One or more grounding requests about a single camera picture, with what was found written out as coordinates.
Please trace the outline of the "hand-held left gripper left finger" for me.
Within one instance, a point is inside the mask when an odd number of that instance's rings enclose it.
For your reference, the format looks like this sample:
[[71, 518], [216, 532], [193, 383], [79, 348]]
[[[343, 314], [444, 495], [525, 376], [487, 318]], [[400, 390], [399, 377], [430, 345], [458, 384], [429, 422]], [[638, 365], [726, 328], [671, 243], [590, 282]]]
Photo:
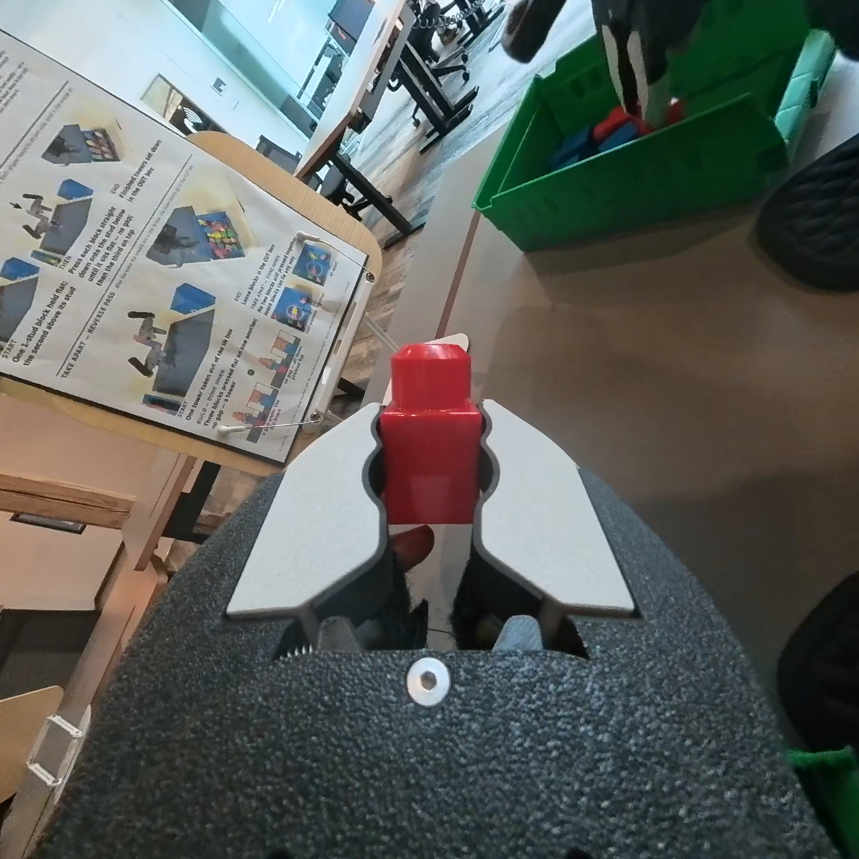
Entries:
[[286, 467], [226, 617], [285, 617], [316, 636], [325, 617], [359, 624], [386, 600], [388, 573], [373, 570], [385, 555], [387, 517], [370, 484], [381, 412], [363, 406]]

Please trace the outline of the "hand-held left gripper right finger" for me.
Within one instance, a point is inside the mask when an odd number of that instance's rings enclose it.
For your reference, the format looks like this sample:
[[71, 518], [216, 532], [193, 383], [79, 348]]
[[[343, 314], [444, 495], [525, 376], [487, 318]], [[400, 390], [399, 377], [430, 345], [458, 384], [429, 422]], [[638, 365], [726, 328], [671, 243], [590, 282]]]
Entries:
[[574, 616], [635, 617], [637, 606], [581, 470], [562, 447], [494, 400], [483, 400], [475, 509], [480, 599], [498, 617], [530, 615], [557, 636]]

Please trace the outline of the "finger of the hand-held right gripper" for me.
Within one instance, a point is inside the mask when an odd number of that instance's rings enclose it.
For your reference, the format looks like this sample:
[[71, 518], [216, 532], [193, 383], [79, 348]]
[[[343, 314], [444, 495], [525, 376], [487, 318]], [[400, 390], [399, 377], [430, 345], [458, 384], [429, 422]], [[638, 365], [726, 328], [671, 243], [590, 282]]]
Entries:
[[618, 104], [627, 112], [627, 27], [624, 24], [601, 24], [600, 36]]
[[658, 120], [658, 84], [648, 78], [647, 64], [639, 32], [629, 35], [629, 64], [633, 76], [632, 105], [644, 121]]

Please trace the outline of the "heap of blocks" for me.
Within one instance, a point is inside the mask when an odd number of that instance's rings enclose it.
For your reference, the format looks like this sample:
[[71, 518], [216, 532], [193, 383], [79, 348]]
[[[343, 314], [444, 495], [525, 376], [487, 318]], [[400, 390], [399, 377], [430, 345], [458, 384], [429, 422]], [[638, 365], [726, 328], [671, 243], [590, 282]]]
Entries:
[[654, 132], [639, 116], [615, 107], [601, 122], [589, 125], [567, 136], [548, 160], [550, 171], [585, 161], [588, 158], [617, 149]]

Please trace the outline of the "green plastic bin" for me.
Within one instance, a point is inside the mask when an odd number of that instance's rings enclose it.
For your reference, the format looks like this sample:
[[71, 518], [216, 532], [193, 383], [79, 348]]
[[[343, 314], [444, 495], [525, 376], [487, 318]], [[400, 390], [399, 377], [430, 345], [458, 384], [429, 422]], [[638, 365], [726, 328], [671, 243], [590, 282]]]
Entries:
[[858, 857], [858, 759], [854, 749], [813, 753], [789, 749], [787, 758], [814, 811], [843, 857]]
[[835, 53], [806, 2], [710, 2], [669, 61], [678, 119], [553, 167], [619, 109], [593, 35], [532, 79], [473, 208], [529, 252], [757, 199], [787, 173]]

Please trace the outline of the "red mega block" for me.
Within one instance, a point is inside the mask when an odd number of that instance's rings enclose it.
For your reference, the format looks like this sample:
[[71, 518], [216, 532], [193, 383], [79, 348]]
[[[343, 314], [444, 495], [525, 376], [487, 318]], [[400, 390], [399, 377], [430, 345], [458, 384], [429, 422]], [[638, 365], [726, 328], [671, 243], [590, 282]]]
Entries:
[[471, 525], [478, 503], [482, 413], [472, 362], [455, 343], [411, 344], [391, 359], [379, 431], [392, 525]]

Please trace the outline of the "person's left hand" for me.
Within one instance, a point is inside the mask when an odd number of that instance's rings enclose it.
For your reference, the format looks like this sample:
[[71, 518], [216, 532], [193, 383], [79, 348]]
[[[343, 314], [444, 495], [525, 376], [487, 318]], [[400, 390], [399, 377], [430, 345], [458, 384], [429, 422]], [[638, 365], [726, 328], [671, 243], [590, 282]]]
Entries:
[[425, 524], [388, 534], [386, 559], [394, 587], [406, 587], [406, 575], [429, 557], [434, 545], [435, 533], [431, 526]]

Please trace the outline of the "wooden desk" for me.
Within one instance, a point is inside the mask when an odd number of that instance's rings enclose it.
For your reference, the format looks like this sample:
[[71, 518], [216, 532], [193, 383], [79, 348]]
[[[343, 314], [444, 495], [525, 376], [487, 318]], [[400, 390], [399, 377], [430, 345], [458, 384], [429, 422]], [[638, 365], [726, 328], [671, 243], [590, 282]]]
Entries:
[[392, 227], [383, 249], [395, 247], [424, 227], [425, 219], [410, 221], [359, 169], [340, 154], [345, 132], [366, 127], [373, 119], [387, 81], [400, 59], [415, 16], [405, 1], [374, 2], [357, 44], [317, 123], [295, 174], [305, 182], [322, 166], [335, 166], [359, 194]]
[[[95, 601], [100, 616], [55, 712], [85, 726], [86, 735], [94, 703], [145, 612], [166, 587], [168, 574], [156, 555], [158, 543], [169, 535], [191, 536], [219, 471], [220, 466], [213, 463], [161, 450], [132, 503], [120, 530], [118, 559]], [[32, 852], [64, 786], [50, 790], [25, 770], [2, 824], [3, 858], [27, 857]]]

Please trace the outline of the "white poster stand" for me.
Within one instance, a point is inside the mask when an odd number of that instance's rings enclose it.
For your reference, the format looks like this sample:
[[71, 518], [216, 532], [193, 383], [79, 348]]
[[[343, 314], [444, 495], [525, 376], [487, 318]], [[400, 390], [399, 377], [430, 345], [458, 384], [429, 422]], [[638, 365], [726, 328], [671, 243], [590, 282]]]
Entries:
[[50, 790], [62, 787], [86, 730], [85, 726], [73, 724], [60, 714], [49, 714], [27, 757], [28, 773]]
[[[296, 232], [295, 241], [302, 245], [316, 244], [326, 247], [331, 251], [338, 250], [335, 245], [323, 240], [320, 236], [310, 234], [306, 231]], [[343, 259], [349, 260], [349, 262], [354, 264], [359, 264], [359, 261], [352, 259], [348, 255], [344, 254], [343, 251], [338, 251], [338, 253], [343, 257]], [[367, 285], [358, 285], [356, 295], [350, 300], [349, 311], [344, 317], [342, 337], [338, 335], [338, 340], [327, 359], [325, 369], [321, 373], [320, 386], [317, 392], [313, 395], [310, 405], [308, 406], [309, 415], [300, 422], [287, 424], [264, 424], [262, 427], [259, 427], [259, 429], [297, 428], [311, 424], [316, 425], [324, 421], [326, 414], [329, 412], [330, 402], [335, 395], [335, 390], [340, 387], [345, 391], [345, 388], [343, 388], [344, 383], [341, 383], [342, 369], [349, 356], [350, 348], [361, 325], [365, 326], [373, 337], [381, 343], [381, 345], [386, 347], [390, 353], [394, 353], [400, 349], [400, 346], [392, 340], [386, 331], [382, 330], [379, 325], [367, 315], [367, 304], [369, 302], [373, 286], [376, 282], [376, 275], [371, 271], [367, 264], [359, 264], [359, 269], [361, 270], [362, 279], [366, 281]], [[448, 335], [429, 342], [438, 344], [455, 344], [465, 351], [467, 351], [470, 346], [469, 338], [465, 333]], [[217, 426], [217, 437], [218, 439], [225, 439], [231, 435], [247, 434], [252, 429], [254, 428], [246, 424], [221, 424]]]

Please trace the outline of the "instruction poster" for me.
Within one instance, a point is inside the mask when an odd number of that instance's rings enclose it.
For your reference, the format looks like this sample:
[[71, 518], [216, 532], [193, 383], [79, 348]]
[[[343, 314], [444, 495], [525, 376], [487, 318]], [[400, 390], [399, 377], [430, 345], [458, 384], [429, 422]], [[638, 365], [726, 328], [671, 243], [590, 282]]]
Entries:
[[2, 32], [2, 382], [282, 468], [370, 256]]

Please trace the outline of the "black desk frame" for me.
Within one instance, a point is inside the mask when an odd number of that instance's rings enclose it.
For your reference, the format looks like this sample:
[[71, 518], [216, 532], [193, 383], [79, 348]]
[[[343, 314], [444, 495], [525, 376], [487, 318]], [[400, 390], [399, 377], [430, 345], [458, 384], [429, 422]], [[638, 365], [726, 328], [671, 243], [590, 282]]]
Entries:
[[405, 46], [397, 62], [397, 77], [412, 97], [417, 111], [424, 113], [431, 126], [426, 133], [426, 142], [419, 149], [421, 155], [470, 118], [473, 102], [480, 90], [475, 86], [456, 102], [451, 101], [434, 71], [410, 44]]

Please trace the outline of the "small framed wall picture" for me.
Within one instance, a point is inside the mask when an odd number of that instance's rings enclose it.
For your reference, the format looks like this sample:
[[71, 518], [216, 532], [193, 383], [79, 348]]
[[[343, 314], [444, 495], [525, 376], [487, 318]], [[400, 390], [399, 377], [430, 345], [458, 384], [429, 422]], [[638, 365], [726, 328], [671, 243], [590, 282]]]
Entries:
[[50, 531], [70, 533], [75, 535], [81, 535], [87, 527], [86, 524], [78, 521], [67, 521], [51, 518], [48, 516], [23, 512], [12, 514], [9, 520], [11, 522], [28, 525], [30, 527], [38, 527]]

